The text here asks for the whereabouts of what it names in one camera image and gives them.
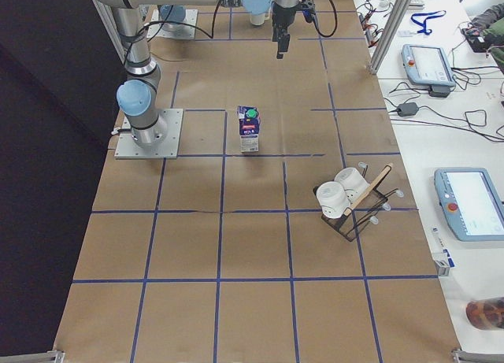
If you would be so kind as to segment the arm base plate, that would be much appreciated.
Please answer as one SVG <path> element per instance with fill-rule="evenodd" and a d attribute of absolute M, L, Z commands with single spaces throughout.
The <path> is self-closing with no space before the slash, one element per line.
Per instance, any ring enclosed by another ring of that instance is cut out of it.
<path fill-rule="evenodd" d="M 118 134 L 116 159 L 176 159 L 180 146 L 183 109 L 157 109 L 157 123 L 146 130 L 132 128 L 124 117 Z"/>
<path fill-rule="evenodd" d="M 154 26 L 153 36 L 167 39 L 194 39 L 197 18 L 198 10 L 196 9 L 163 5 L 153 16 L 153 21 L 161 22 Z"/>

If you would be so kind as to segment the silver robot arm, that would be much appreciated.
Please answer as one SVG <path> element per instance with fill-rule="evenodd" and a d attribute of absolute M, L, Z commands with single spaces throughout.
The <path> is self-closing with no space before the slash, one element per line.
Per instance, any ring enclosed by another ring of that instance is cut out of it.
<path fill-rule="evenodd" d="M 159 146 L 169 132 L 169 124 L 154 103 L 161 78 L 158 63 L 151 57 L 147 42 L 148 25 L 141 21 L 140 6 L 220 6 L 224 0 L 97 0 L 111 8 L 117 34 L 124 48 L 123 66 L 127 81 L 117 90 L 117 101 L 131 128 L 131 139 L 140 148 Z M 303 12 L 307 22 L 314 20 L 315 6 L 310 0 L 240 0 L 249 13 L 272 12 L 272 40 L 277 43 L 277 58 L 288 51 L 288 28 L 295 14 Z"/>

